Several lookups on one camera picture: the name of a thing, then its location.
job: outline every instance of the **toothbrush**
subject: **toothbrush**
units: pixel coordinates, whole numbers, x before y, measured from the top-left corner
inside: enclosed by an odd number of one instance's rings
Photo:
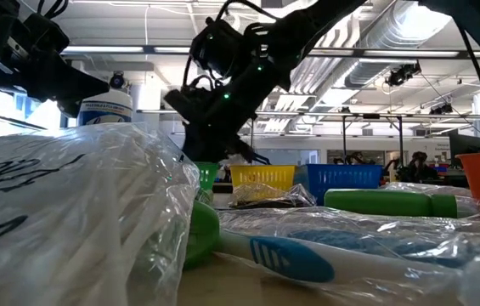
[[[273,272],[297,281],[348,284],[361,279],[415,283],[441,287],[450,285],[455,294],[455,269],[430,263],[384,258],[362,252],[294,238],[249,236],[221,231],[218,252],[249,259]]]

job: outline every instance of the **robotic arm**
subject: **robotic arm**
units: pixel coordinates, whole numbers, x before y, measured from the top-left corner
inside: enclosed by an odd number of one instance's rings
[[[256,118],[255,110],[276,86],[289,90],[291,71],[329,29],[364,2],[318,0],[309,8],[277,19],[246,0],[228,0],[215,20],[206,19],[206,29],[192,42],[181,90],[173,90],[165,97],[186,121],[184,153],[197,162],[219,162],[238,153],[251,161],[252,148],[237,134],[241,127]],[[253,23],[241,35],[221,19],[231,3],[243,3],[276,21]],[[480,1],[420,3],[451,15],[480,44]],[[229,78],[228,84],[217,82],[212,90],[187,84],[191,61],[210,75]]]
[[[109,85],[60,57],[70,40],[51,21],[64,12],[68,0],[57,9],[59,3],[47,14],[31,14],[21,22],[19,3],[0,0],[0,90],[26,93],[41,101],[56,100],[63,113],[76,117],[82,99],[108,92]]]

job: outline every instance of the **computer monitor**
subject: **computer monitor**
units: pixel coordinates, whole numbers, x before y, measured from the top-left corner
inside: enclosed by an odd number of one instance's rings
[[[462,167],[460,154],[480,153],[480,137],[451,134],[449,136],[449,148],[451,149],[451,163],[453,166]]]

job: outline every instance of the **desk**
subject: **desk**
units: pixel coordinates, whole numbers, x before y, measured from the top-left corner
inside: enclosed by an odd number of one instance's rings
[[[185,271],[178,306],[333,306],[342,305],[322,291],[296,285],[228,258]]]
[[[277,276],[266,274],[231,258],[213,255],[211,261],[199,268],[185,271],[178,290],[178,306],[459,306],[452,300],[437,296],[415,295],[415,302],[397,291],[380,297],[363,294],[362,286],[357,295],[330,295],[321,290],[300,286]]]

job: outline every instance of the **label on bottle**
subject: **label on bottle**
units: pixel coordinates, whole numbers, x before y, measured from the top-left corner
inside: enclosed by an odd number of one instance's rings
[[[79,126],[111,123],[132,122],[132,108],[105,101],[83,101],[77,124]]]

